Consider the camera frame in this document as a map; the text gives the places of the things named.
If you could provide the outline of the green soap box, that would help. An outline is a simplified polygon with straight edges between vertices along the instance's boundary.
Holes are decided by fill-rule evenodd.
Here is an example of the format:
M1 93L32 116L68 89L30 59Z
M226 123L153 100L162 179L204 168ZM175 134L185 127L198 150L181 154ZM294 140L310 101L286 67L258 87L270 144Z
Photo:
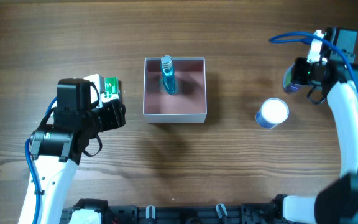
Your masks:
M101 95L103 103L107 103L111 100L120 99L121 91L119 88L119 79L117 77L104 79L104 93Z

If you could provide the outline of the blue mouthwash bottle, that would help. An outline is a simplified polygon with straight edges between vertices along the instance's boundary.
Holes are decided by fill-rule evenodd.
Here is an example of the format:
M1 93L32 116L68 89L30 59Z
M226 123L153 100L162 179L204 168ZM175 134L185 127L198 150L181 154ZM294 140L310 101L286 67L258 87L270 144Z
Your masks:
M164 55L161 58L160 67L164 89L169 95L174 95L176 93L176 80L172 57Z

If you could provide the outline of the blue jar white lid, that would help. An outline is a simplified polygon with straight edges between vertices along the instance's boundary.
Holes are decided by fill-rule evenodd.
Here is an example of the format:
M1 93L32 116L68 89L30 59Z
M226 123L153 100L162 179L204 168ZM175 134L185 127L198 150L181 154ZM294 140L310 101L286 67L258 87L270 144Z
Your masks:
M255 120L265 129L273 129L287 120L290 110L287 104L279 98L265 100L258 110Z

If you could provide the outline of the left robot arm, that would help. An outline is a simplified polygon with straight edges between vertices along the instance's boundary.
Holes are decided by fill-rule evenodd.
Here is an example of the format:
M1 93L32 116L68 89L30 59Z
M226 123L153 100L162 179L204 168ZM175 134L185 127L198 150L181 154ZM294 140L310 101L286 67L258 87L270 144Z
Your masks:
M29 185L19 223L59 223L68 189L91 139L125 125L119 80L98 74L61 79L38 128L25 142Z

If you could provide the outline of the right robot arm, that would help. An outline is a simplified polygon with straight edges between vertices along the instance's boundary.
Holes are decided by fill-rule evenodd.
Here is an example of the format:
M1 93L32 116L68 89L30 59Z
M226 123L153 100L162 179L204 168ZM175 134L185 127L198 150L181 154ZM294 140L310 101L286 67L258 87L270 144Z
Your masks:
M325 31L288 32L269 40L274 44L302 42L310 46L283 79L286 93L301 86L321 91L332 111L339 140L341 171L315 196L277 195L271 217L287 223L358 223L358 64L354 49L357 31L328 27Z

